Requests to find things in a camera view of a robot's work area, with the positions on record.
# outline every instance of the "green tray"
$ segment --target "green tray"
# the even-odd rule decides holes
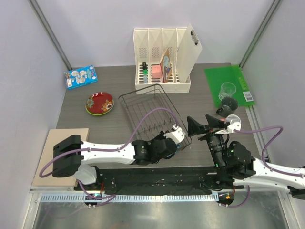
[[[216,108],[219,108],[221,105],[218,94],[220,92],[221,85],[225,82],[233,83],[236,86],[236,92],[232,97],[238,101],[239,106],[255,105],[253,97],[249,91],[249,87],[238,65],[221,68],[208,68],[205,69],[204,72]]]

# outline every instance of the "toy package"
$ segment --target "toy package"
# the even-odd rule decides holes
[[[98,81],[93,65],[65,72],[64,76],[69,90]]]

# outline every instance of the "label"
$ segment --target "label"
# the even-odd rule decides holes
[[[246,99],[247,102],[253,102],[253,97],[250,92],[243,92],[244,93],[244,98]]]
[[[72,87],[71,79],[67,79],[67,86],[68,86],[68,87]]]

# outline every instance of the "glass beaker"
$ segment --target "glass beaker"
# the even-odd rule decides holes
[[[221,89],[218,98],[222,100],[225,97],[232,97],[236,92],[236,87],[233,83],[225,82],[221,85]]]

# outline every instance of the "metal floor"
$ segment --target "metal floor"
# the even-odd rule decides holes
[[[234,204],[246,193],[237,192]],[[252,192],[239,208],[216,202],[112,203],[96,209],[83,203],[40,203],[34,229],[287,229],[277,192]]]

